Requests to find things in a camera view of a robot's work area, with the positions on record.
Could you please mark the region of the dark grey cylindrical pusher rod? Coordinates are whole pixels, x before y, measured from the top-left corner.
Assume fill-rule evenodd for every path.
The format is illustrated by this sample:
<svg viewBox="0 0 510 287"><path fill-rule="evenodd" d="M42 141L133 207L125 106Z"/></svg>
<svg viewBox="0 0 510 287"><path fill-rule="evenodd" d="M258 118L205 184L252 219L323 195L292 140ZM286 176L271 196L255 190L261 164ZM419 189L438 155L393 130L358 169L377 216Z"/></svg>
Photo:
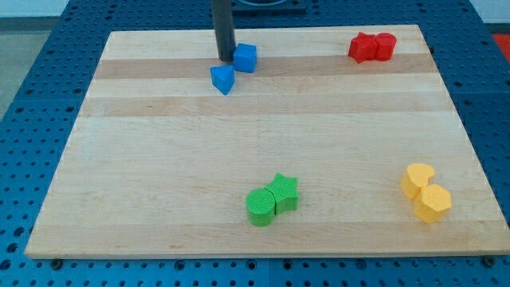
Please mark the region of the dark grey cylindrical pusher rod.
<svg viewBox="0 0 510 287"><path fill-rule="evenodd" d="M223 62L232 62L236 40L231 1L211 0L210 2L218 57Z"/></svg>

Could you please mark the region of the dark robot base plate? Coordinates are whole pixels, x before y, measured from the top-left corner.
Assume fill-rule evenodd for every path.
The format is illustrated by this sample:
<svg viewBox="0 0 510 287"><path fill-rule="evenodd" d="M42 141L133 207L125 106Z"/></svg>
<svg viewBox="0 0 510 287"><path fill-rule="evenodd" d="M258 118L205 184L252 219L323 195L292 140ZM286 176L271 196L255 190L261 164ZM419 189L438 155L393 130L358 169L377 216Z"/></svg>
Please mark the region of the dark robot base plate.
<svg viewBox="0 0 510 287"><path fill-rule="evenodd" d="M305 13L308 0L231 0L234 14Z"/></svg>

